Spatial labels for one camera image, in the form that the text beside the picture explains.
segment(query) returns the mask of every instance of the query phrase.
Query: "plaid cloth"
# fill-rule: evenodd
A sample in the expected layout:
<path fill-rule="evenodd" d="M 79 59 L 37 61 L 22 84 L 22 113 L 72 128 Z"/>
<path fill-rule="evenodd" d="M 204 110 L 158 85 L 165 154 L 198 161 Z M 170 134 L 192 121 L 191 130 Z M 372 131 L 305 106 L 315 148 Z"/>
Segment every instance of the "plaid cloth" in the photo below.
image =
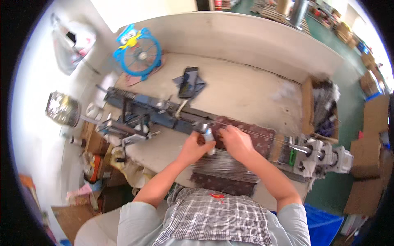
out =
<path fill-rule="evenodd" d="M 167 202 L 174 212 L 152 246 L 169 238 L 271 245 L 266 209 L 247 196 L 177 185 Z"/>

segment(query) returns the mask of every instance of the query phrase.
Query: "blue crate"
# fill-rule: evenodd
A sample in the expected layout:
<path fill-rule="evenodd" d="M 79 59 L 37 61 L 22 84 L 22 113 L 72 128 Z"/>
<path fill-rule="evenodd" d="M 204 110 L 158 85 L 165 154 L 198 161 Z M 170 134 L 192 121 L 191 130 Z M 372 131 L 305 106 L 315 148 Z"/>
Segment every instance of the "blue crate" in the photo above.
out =
<path fill-rule="evenodd" d="M 329 214 L 323 210 L 304 204 L 307 212 L 311 246 L 329 246 L 338 233 L 344 217 Z"/>

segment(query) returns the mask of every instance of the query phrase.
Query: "bundle of wires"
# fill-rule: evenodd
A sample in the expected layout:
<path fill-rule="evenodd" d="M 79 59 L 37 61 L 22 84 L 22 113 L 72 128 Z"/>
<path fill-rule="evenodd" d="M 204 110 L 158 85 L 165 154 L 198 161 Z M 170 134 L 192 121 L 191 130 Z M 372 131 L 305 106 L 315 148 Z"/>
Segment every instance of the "bundle of wires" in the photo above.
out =
<path fill-rule="evenodd" d="M 227 151 L 221 149 L 216 149 L 214 155 L 204 155 L 192 166 L 193 171 L 200 174 L 248 183 L 258 183 L 260 181 L 242 163 L 232 158 Z"/>

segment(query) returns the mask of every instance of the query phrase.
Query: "owl-shaped fan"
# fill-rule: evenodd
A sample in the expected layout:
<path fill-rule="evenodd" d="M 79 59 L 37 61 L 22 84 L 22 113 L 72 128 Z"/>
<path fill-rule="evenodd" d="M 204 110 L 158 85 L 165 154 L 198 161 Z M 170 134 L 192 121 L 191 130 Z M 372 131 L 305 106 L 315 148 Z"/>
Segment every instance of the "owl-shaped fan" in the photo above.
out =
<path fill-rule="evenodd" d="M 136 30 L 134 24 L 130 24 L 116 41 L 121 46 L 113 57 L 128 74 L 145 80 L 155 67 L 160 67 L 162 48 L 147 28 Z"/>

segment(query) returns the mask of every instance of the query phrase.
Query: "smartphone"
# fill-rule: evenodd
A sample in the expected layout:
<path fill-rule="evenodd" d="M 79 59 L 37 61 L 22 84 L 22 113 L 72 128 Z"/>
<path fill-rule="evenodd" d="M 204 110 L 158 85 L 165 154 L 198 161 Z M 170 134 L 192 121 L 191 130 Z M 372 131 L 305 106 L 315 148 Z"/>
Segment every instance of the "smartphone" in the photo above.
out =
<path fill-rule="evenodd" d="M 198 77 L 198 67 L 188 67 L 183 73 L 182 84 L 179 87 L 179 98 L 191 98 L 195 92 Z"/>

